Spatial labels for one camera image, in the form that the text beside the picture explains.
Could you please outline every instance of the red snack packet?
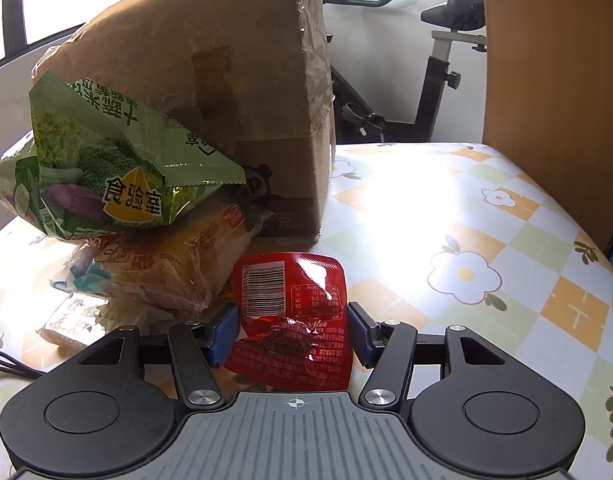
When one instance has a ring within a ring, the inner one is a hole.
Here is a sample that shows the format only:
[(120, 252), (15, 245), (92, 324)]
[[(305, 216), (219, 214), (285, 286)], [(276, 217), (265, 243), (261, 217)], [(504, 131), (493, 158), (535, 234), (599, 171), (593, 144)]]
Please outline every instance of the red snack packet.
[(232, 282), (248, 337), (235, 343), (224, 367), (282, 390), (349, 386), (353, 354), (339, 262), (318, 254), (251, 254), (236, 262)]

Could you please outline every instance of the green snack bag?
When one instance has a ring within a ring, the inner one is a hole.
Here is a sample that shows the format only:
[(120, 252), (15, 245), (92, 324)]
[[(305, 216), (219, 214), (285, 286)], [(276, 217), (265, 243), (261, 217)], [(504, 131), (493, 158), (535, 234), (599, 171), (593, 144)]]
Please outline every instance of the green snack bag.
[(223, 184), (245, 182), (240, 166), (180, 123), (95, 81), (67, 85), (47, 71), (29, 100), (32, 137), (1, 157), (0, 174), (14, 173), (6, 202), (49, 236), (168, 225)]

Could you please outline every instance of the metal screw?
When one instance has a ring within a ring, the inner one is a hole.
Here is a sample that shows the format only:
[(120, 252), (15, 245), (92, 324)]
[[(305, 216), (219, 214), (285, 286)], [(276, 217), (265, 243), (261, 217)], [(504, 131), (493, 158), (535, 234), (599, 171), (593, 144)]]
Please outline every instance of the metal screw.
[(189, 400), (193, 404), (208, 406), (209, 404), (218, 402), (218, 400), (220, 400), (220, 394), (215, 390), (195, 390), (189, 394)]
[(379, 406), (384, 406), (386, 404), (391, 404), (395, 400), (395, 394), (390, 390), (382, 390), (378, 388), (377, 390), (370, 390), (364, 394), (364, 399), (369, 404), (378, 404)]

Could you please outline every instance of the crosshair mark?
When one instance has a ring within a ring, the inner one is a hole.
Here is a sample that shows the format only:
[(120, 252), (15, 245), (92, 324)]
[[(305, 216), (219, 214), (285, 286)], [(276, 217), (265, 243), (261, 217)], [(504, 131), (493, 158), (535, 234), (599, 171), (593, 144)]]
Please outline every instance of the crosshair mark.
[(308, 402), (304, 402), (304, 400), (298, 399), (298, 397), (296, 397), (295, 399), (291, 399), (289, 402), (285, 402), (285, 404), (288, 404), (290, 407), (297, 410), (298, 408), (301, 408), (305, 404), (308, 404)]

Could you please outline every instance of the blue gripper pad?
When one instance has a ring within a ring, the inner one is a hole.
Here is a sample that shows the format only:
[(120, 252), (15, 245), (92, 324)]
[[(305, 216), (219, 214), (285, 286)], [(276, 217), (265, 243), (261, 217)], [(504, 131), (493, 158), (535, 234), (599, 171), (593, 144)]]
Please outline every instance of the blue gripper pad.
[(369, 327), (366, 326), (358, 313), (349, 306), (347, 306), (347, 319), (353, 351), (363, 367), (373, 368), (378, 362), (380, 351), (371, 342)]
[(240, 309), (234, 306), (214, 328), (213, 345), (207, 353), (208, 365), (219, 367), (226, 361), (240, 333)]

